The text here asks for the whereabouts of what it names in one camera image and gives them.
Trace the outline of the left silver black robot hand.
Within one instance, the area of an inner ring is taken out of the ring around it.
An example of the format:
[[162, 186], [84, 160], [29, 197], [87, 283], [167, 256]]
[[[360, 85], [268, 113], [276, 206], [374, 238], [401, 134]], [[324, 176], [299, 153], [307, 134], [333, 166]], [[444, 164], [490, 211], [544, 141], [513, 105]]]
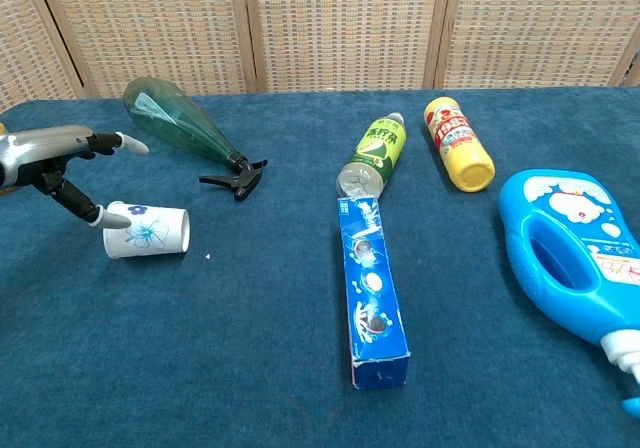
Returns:
[[108, 212], [64, 177], [69, 160], [112, 155], [117, 148], [146, 155], [149, 148], [121, 132], [96, 133], [86, 125], [60, 125], [1, 137], [1, 187], [34, 186], [92, 227], [124, 229], [129, 218]]

